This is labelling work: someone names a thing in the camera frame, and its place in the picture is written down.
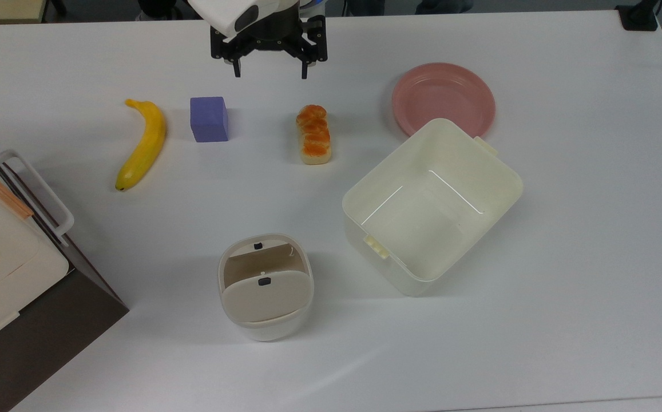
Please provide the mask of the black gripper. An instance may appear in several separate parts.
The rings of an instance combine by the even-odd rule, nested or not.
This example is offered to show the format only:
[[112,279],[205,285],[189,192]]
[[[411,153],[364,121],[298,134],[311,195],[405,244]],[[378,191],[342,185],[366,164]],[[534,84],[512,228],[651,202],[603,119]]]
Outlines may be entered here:
[[268,17],[253,23],[228,39],[217,29],[211,29],[211,57],[232,64],[236,78],[241,78],[241,58],[262,50],[281,50],[302,62],[301,79],[307,79],[310,64],[328,60],[326,17],[316,15],[302,21]]

